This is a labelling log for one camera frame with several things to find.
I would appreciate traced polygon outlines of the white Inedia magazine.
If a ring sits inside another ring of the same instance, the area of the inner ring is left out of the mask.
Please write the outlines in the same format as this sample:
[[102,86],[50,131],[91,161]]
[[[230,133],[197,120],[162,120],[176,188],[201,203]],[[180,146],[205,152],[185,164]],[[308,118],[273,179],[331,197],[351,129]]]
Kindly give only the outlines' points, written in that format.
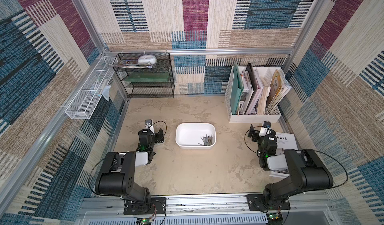
[[290,174],[284,151],[297,150],[298,146],[294,134],[277,132],[276,137],[278,146],[276,154],[267,158],[269,176],[279,179],[285,179]]

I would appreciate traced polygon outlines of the white plastic storage box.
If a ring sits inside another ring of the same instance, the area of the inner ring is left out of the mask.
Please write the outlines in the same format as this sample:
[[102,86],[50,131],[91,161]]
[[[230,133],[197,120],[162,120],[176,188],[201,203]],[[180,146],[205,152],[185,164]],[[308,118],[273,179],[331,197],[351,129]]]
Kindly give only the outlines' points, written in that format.
[[[201,136],[212,135],[213,145],[212,146],[201,146]],[[176,144],[181,149],[189,150],[209,150],[217,142],[216,129],[212,124],[209,123],[181,123],[176,129]]]

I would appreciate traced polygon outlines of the steel nail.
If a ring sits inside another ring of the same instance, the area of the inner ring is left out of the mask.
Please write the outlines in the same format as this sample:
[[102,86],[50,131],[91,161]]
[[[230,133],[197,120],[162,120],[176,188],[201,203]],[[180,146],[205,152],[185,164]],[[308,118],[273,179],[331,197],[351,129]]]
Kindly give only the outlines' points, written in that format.
[[210,136],[208,136],[208,135],[205,135],[205,136],[201,136],[201,140],[202,140],[202,144],[201,143],[199,143],[199,145],[201,145],[201,146],[206,146],[206,147],[208,147],[208,146],[212,146],[213,145],[213,136],[212,135],[210,135]]

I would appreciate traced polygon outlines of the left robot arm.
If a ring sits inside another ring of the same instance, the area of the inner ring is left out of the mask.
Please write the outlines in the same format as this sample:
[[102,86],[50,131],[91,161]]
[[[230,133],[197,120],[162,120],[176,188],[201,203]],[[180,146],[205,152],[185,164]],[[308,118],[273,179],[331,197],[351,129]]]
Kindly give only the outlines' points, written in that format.
[[154,156],[154,147],[165,141],[165,131],[153,132],[146,128],[138,132],[139,143],[135,151],[109,152],[99,161],[101,168],[97,175],[93,193],[97,196],[121,197],[134,205],[151,205],[148,188],[139,186],[135,181],[137,167],[149,165]]

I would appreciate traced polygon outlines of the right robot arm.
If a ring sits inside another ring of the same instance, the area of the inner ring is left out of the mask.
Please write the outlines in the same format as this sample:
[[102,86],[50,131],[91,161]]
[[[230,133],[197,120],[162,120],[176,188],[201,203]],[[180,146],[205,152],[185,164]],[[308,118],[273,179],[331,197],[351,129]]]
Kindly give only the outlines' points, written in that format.
[[250,126],[247,137],[257,142],[255,151],[260,167],[265,171],[288,171],[288,176],[279,182],[267,184],[262,194],[247,195],[250,211],[267,213],[290,210],[291,196],[311,191],[331,189],[333,177],[326,165],[312,149],[285,149],[277,154],[278,136],[271,123],[264,121],[257,130]]

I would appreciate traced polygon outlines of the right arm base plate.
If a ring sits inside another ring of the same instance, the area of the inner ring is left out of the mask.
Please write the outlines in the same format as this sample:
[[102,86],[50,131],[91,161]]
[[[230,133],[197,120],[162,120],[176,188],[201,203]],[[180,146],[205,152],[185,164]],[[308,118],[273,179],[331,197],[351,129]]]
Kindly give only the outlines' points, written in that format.
[[246,195],[250,211],[268,213],[270,211],[290,210],[291,205],[288,200],[272,200],[262,194]]

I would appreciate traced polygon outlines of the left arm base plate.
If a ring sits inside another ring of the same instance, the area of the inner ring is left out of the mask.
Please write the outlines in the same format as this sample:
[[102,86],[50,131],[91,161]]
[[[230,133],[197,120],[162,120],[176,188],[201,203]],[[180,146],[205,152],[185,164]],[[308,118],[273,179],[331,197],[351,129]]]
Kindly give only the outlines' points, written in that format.
[[124,200],[123,214],[133,215],[162,215],[166,213],[166,198],[158,197],[150,199],[144,203],[137,203],[130,200]]

